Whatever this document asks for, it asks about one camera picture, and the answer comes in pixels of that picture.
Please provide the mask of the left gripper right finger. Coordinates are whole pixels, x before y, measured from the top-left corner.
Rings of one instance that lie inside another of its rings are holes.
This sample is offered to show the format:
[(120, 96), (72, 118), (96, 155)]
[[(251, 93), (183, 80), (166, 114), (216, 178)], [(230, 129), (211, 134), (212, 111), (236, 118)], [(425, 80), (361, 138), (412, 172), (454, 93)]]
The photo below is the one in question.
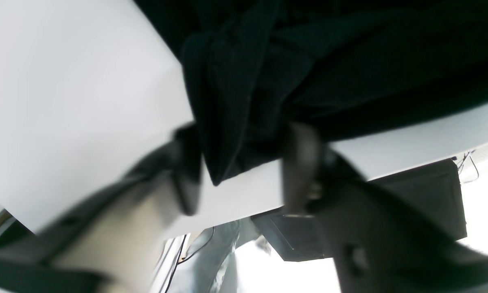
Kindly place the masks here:
[(304, 124), (282, 144), (284, 213), (316, 222), (343, 293), (488, 293), (488, 256), (453, 240)]

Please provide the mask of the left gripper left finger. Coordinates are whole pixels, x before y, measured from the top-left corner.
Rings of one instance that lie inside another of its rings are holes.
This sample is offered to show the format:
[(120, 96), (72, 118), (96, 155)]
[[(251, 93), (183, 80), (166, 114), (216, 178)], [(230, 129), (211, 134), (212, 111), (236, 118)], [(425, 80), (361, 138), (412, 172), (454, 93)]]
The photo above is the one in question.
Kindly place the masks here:
[(148, 293), (164, 235), (199, 205), (201, 147), (194, 125), (35, 235), (0, 247), (10, 293)]

